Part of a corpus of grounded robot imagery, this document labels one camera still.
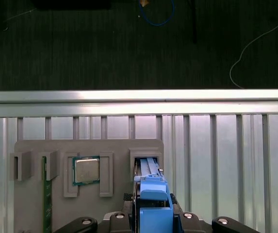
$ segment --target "green circuit board edge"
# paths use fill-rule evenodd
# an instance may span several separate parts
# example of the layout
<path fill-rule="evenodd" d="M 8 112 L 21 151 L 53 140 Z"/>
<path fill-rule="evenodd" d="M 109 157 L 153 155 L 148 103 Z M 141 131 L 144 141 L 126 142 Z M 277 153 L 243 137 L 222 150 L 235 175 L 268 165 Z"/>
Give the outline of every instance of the green circuit board edge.
<path fill-rule="evenodd" d="M 47 158 L 42 157 L 42 181 L 43 181 L 43 233 L 52 233 L 52 182 L 46 180 Z"/>

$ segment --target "metal screw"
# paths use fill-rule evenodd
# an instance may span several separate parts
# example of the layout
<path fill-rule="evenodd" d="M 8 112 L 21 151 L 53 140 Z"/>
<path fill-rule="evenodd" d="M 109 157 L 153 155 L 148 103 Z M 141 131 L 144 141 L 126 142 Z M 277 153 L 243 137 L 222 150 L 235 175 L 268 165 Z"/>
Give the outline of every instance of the metal screw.
<path fill-rule="evenodd" d="M 116 215 L 116 218 L 123 218 L 123 217 L 124 217 L 123 214 L 117 214 L 117 215 Z"/>
<path fill-rule="evenodd" d="M 228 221 L 226 219 L 223 219 L 223 218 L 220 218 L 218 221 L 220 223 L 224 224 L 224 225 L 226 225 L 228 223 Z"/>
<path fill-rule="evenodd" d="M 86 219 L 86 220 L 84 220 L 82 223 L 83 223 L 84 225 L 88 225 L 88 224 L 90 224 L 90 223 L 91 223 L 91 221 L 90 221 L 90 220 L 88 220 L 88 219 Z"/>
<path fill-rule="evenodd" d="M 190 214 L 190 213 L 186 213 L 186 214 L 184 214 L 184 217 L 186 217 L 186 218 L 192 218 L 192 217 L 193 217 L 193 215 L 192 215 L 192 214 Z"/>

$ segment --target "white cable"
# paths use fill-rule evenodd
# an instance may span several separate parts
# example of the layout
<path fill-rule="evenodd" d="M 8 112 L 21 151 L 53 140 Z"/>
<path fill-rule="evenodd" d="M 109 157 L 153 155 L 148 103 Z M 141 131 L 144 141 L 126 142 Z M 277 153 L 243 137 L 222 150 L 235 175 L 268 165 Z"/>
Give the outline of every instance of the white cable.
<path fill-rule="evenodd" d="M 7 22 L 7 21 L 9 21 L 9 20 L 11 20 L 11 19 L 13 19 L 13 18 L 16 18 L 16 17 L 18 17 L 18 16 L 21 16 L 21 15 L 24 15 L 24 14 L 27 14 L 27 13 L 31 13 L 32 11 L 35 11 L 35 10 L 36 10 L 36 8 L 34 8 L 34 9 L 32 9 L 32 10 L 29 10 L 29 11 L 26 11 L 26 12 L 24 12 L 24 13 L 21 13 L 21 14 L 19 14 L 19 15 L 10 17 L 10 18 L 4 20 L 3 22 Z"/>
<path fill-rule="evenodd" d="M 258 39 L 262 38 L 263 36 L 273 32 L 274 30 L 276 30 L 278 28 L 278 25 L 276 27 L 274 27 L 272 30 L 268 31 L 268 32 L 265 32 L 264 34 L 260 35 L 259 37 L 255 38 L 254 40 L 252 40 L 250 43 L 247 44 L 247 46 L 245 46 L 245 48 L 242 50 L 241 54 L 240 54 L 240 57 L 239 59 L 232 65 L 232 67 L 230 68 L 230 71 L 229 71 L 229 78 L 231 80 L 231 82 L 238 88 L 240 89 L 243 89 L 243 87 L 239 86 L 237 83 L 235 83 L 235 81 L 232 79 L 232 76 L 231 76 L 231 73 L 232 73 L 232 70 L 234 69 L 234 67 L 241 61 L 242 59 L 242 56 L 245 52 L 245 50 L 252 44 L 254 43 L 255 41 L 257 41 Z"/>

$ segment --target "gray fixture board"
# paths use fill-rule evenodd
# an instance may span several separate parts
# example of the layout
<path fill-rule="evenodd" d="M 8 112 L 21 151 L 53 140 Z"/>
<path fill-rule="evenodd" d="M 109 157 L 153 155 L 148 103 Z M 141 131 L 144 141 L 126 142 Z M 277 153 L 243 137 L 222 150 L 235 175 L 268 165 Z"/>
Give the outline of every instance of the gray fixture board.
<path fill-rule="evenodd" d="M 162 157 L 164 145 L 157 139 L 18 141 L 13 155 L 31 151 L 33 175 L 23 181 L 15 180 L 14 232 L 31 230 L 32 233 L 41 233 L 42 231 L 41 158 L 43 155 L 49 154 L 50 158 L 53 158 L 51 155 L 55 154 L 57 159 L 51 159 L 50 166 L 56 167 L 57 164 L 60 171 L 59 175 L 52 179 L 52 230 L 54 232 L 79 217 L 89 216 L 101 222 L 106 213 L 121 211 L 124 193 L 133 191 L 130 172 L 132 150 L 135 150 L 137 156 L 144 157 L 149 157 L 151 151 L 152 156 L 157 154 L 161 162 L 160 167 L 164 166 Z M 75 186 L 72 190 L 73 195 L 69 195 L 67 191 L 73 188 L 71 158 L 77 156 L 100 156 L 100 182 Z"/>

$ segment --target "blue cable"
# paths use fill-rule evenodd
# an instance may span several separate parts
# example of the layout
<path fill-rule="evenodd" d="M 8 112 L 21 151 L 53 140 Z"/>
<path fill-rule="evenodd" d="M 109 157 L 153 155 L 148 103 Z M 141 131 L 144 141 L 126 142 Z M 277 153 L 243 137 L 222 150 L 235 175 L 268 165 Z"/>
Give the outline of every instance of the blue cable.
<path fill-rule="evenodd" d="M 172 3 L 172 13 L 171 13 L 170 17 L 167 20 L 165 20 L 164 22 L 162 22 L 162 23 L 153 23 L 153 22 L 149 21 L 149 19 L 145 15 L 143 7 L 142 7 L 142 5 L 140 3 L 140 0 L 138 0 L 138 1 L 139 1 L 139 7 L 140 7 L 140 10 L 142 12 L 143 18 L 145 19 L 146 22 L 148 22 L 149 24 L 151 24 L 153 26 L 162 26 L 162 25 L 166 24 L 172 18 L 172 16 L 174 15 L 174 0 L 171 0 L 171 3 Z"/>

